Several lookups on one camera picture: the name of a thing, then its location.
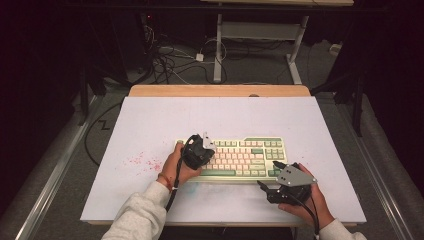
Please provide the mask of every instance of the white sleeve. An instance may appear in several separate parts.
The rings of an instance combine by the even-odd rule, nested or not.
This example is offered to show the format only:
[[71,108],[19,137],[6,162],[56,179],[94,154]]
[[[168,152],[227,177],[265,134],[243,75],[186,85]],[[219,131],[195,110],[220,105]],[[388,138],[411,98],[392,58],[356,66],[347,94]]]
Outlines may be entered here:
[[366,240],[362,233],[350,233],[343,224],[334,219],[330,224],[319,231],[320,240]]
[[134,193],[122,205],[102,239],[158,239],[166,219],[169,190],[153,181],[144,193]]

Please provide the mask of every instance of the wrist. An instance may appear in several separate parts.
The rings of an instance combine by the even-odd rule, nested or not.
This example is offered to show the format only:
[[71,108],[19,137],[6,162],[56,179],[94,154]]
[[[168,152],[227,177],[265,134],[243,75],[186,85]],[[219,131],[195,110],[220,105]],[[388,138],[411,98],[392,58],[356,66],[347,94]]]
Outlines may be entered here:
[[172,192],[174,184],[173,184],[173,182],[171,182],[171,180],[165,174],[159,173],[156,181],[161,183],[162,185],[164,185],[166,188],[168,188],[169,193]]
[[319,217],[319,230],[325,228],[328,224],[332,223],[334,221],[333,215],[331,213],[324,214],[323,216]]

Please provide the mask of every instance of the hand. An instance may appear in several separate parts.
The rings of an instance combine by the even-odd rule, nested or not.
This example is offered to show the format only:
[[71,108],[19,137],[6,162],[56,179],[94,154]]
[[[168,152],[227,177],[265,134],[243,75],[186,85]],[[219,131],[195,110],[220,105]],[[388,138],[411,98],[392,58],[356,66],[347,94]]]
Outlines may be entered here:
[[[306,169],[300,163],[299,163],[299,168],[303,172],[313,176],[311,172],[309,172],[308,169]],[[321,190],[319,190],[318,184],[312,184],[311,191],[312,191],[311,197],[308,200],[306,200],[305,205],[309,209],[311,209],[311,211],[314,212],[315,215],[318,214],[319,229],[321,230],[322,228],[330,224],[334,220],[334,217],[331,215],[330,210],[328,210],[325,197],[322,194]],[[314,226],[314,221],[311,215],[309,215],[309,213],[302,206],[293,206],[286,203],[280,203],[278,205],[278,208],[288,213],[291,213],[293,215],[296,215],[302,218],[307,224]]]
[[[177,163],[181,158],[181,149],[184,147],[184,144],[178,142],[175,145],[174,152],[169,154],[168,159],[166,159],[165,164],[162,167],[162,174],[165,175],[168,180],[171,182],[171,185],[174,186],[175,177],[177,175]],[[183,161],[181,164],[179,179],[179,186],[187,182],[192,177],[199,176],[202,172],[202,168],[198,168],[197,170],[193,170],[189,168],[185,162]],[[167,186],[167,181],[163,177],[163,175],[159,176],[156,181],[162,183]]]

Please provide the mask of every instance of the red stain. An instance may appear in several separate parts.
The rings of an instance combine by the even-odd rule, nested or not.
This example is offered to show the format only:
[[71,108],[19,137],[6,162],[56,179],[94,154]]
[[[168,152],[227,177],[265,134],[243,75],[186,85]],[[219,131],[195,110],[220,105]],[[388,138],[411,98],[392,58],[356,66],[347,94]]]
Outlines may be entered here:
[[135,157],[129,157],[126,160],[122,161],[122,165],[140,165],[142,168],[140,169],[143,172],[148,171],[156,171],[161,172],[162,171],[162,165],[163,163],[159,160],[148,160],[146,161],[143,157],[143,152],[141,152],[138,156]]

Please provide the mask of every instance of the white tabletop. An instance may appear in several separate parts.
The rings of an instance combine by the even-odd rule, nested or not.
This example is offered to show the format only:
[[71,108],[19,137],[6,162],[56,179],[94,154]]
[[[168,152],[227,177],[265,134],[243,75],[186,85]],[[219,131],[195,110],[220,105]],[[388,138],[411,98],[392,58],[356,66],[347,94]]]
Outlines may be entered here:
[[[282,137],[290,163],[318,179],[330,211],[345,224],[366,222],[314,97],[127,97],[81,220],[111,223],[125,200],[154,181],[176,139]],[[295,226],[256,184],[186,183],[167,225]]]

